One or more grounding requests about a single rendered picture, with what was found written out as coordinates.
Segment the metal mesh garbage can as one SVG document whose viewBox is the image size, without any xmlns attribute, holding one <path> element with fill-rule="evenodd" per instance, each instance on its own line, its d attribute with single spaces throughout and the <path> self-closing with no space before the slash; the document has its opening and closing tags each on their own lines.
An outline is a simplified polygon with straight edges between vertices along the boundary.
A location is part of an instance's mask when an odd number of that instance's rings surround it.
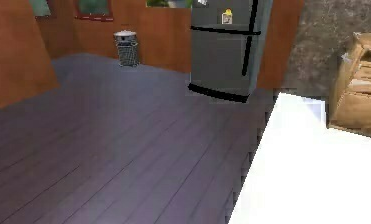
<svg viewBox="0 0 371 224">
<path fill-rule="evenodd" d="M 119 65 L 135 67 L 139 64 L 137 33 L 122 30 L 113 34 Z"/>
</svg>

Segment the grey fridge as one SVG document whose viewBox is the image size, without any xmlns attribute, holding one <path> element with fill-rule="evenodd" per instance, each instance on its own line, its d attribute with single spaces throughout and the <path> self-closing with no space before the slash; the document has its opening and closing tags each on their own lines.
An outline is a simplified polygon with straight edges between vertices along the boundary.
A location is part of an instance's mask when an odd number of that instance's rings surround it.
<svg viewBox="0 0 371 224">
<path fill-rule="evenodd" d="M 259 0 L 254 32 L 249 31 L 252 0 L 192 0 L 191 72 L 188 88 L 217 99 L 244 103 L 257 85 L 274 0 Z M 233 23 L 223 24 L 230 8 Z M 252 36 L 247 75 L 242 67 Z"/>
</svg>

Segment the window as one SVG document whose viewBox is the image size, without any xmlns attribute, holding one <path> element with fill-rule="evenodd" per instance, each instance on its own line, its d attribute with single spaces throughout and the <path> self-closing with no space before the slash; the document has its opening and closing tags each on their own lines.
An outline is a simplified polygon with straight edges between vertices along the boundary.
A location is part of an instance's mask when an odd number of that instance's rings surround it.
<svg viewBox="0 0 371 224">
<path fill-rule="evenodd" d="M 192 0 L 146 0 L 147 7 L 191 8 Z"/>
</svg>

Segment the brown cardboard box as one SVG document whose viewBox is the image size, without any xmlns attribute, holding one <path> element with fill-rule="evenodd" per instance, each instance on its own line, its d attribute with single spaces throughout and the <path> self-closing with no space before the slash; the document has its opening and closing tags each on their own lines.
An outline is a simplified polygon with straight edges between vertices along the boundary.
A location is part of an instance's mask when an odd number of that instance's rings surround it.
<svg viewBox="0 0 371 224">
<path fill-rule="evenodd" d="M 328 126 L 371 137 L 371 33 L 353 33 L 329 98 Z"/>
</svg>

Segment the white table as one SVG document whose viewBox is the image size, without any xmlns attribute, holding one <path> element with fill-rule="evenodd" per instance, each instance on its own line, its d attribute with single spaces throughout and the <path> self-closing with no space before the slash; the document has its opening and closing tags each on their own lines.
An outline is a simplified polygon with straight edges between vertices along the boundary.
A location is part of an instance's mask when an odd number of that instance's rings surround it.
<svg viewBox="0 0 371 224">
<path fill-rule="evenodd" d="M 371 224 L 371 138 L 280 93 L 228 224 Z"/>
</svg>

